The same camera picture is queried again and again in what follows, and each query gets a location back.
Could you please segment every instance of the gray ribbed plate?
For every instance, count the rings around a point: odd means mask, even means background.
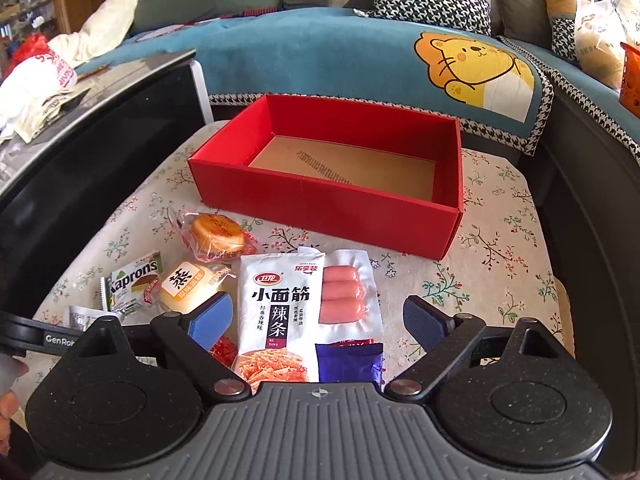
[[[372,384],[265,383],[221,404],[173,454],[121,472],[49,464],[36,480],[604,480],[581,465],[524,474],[466,456],[423,408],[385,399]]]

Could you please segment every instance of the red oval logo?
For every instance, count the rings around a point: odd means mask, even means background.
[[[254,282],[258,285],[276,285],[280,283],[282,280],[282,276],[276,274],[275,272],[261,272],[260,274],[256,274],[254,276]]]

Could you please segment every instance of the metal screw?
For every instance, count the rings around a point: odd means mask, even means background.
[[[220,379],[213,389],[220,395],[234,396],[244,392],[244,383],[237,379]]]
[[[396,379],[391,381],[389,387],[393,393],[406,397],[417,395],[422,391],[422,385],[411,379]]]

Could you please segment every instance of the pink sausage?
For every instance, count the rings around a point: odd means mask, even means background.
[[[319,322],[322,324],[351,323],[362,319],[366,311],[364,302],[355,298],[323,301],[320,304]]]
[[[356,282],[358,279],[358,269],[350,265],[329,266],[322,272],[323,282]]]
[[[343,300],[353,298],[361,300],[364,298],[364,287],[360,282],[329,282],[322,284],[322,297],[324,300]]]

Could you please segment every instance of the tablecloth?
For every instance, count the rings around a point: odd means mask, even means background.
[[[184,247],[167,210],[197,206],[200,211],[212,211],[200,203],[187,158],[223,124],[219,121],[199,130],[113,212],[51,289],[35,319],[66,325],[70,304],[100,308],[101,276],[153,250],[161,251],[165,263],[181,257]],[[387,381],[423,355],[402,324],[402,303],[410,294],[449,315],[472,312],[489,325],[511,326],[521,316],[537,317],[562,341],[558,295],[524,177],[504,158],[472,150],[463,150],[462,155],[465,214],[449,253],[440,262],[223,213],[250,232],[264,252],[289,252],[299,245],[323,251],[368,251],[385,330],[383,378]],[[398,223],[416,237],[429,228],[404,219]],[[141,322],[144,316],[148,320],[152,313],[135,313],[125,323]],[[30,371],[14,387],[23,404],[57,358],[30,353],[25,361]]]

